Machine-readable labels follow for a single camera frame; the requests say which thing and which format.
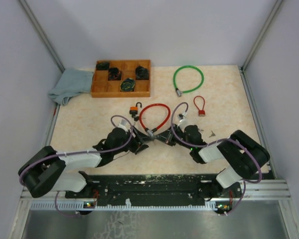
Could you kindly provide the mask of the red cable lock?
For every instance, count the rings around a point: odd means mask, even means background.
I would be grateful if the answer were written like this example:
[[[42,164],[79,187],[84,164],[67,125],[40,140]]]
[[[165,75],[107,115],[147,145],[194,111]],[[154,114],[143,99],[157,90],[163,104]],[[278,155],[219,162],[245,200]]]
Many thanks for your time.
[[[163,130],[171,115],[171,109],[166,103],[147,104],[139,114],[138,128],[146,136],[155,138]]]

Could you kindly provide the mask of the orange black padlock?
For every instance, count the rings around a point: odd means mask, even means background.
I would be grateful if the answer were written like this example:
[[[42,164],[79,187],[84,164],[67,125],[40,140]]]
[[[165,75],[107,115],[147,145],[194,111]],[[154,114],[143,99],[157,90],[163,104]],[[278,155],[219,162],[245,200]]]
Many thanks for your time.
[[[129,114],[135,118],[138,115],[139,109],[142,108],[142,103],[137,102],[135,106],[130,107]]]

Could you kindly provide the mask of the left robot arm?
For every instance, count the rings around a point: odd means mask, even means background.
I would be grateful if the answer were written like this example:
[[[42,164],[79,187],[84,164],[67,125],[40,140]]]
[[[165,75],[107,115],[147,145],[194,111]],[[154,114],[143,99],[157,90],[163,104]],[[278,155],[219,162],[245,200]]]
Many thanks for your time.
[[[83,168],[105,166],[122,152],[138,154],[148,148],[151,140],[135,127],[116,127],[86,151],[59,153],[45,146],[19,169],[19,180],[34,198],[52,191],[71,191],[87,198],[93,194],[94,186]]]

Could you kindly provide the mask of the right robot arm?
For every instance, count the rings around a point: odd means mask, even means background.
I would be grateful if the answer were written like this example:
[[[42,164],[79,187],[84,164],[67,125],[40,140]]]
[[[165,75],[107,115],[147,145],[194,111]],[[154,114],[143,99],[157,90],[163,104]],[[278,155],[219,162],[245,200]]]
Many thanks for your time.
[[[212,185],[218,197],[226,196],[234,183],[242,179],[249,181],[270,160],[269,152],[241,130],[234,131],[228,138],[207,143],[198,126],[172,124],[156,138],[170,146],[179,144],[190,149],[190,156],[198,164],[225,159],[229,166],[217,174]]]

